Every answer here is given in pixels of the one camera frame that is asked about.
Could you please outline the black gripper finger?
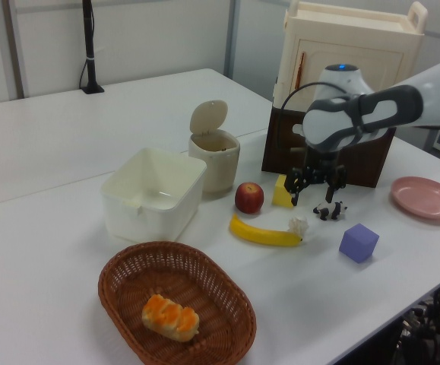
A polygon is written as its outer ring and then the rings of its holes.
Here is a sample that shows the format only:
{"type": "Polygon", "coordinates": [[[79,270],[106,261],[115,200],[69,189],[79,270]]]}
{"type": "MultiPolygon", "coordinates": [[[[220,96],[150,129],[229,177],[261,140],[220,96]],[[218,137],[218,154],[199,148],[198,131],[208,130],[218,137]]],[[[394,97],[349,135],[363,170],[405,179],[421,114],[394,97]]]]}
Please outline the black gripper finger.
{"type": "Polygon", "coordinates": [[[327,174],[326,183],[328,189],[325,196],[325,201],[331,203],[334,193],[339,189],[344,189],[347,184],[347,169],[344,165],[340,165],[331,169],[327,174]]]}
{"type": "Polygon", "coordinates": [[[300,192],[311,184],[311,170],[308,167],[292,168],[286,175],[285,190],[291,195],[291,203],[297,206],[300,192]]]}

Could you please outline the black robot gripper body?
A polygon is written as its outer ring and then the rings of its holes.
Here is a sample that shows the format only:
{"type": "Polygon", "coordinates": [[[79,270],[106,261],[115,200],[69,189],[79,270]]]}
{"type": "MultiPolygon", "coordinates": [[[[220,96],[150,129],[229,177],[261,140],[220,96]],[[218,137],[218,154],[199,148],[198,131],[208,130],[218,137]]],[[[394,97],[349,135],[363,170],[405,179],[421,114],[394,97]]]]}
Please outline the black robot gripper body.
{"type": "Polygon", "coordinates": [[[303,165],[292,168],[293,183],[343,183],[343,165],[338,164],[339,152],[319,152],[305,148],[303,165]]]}

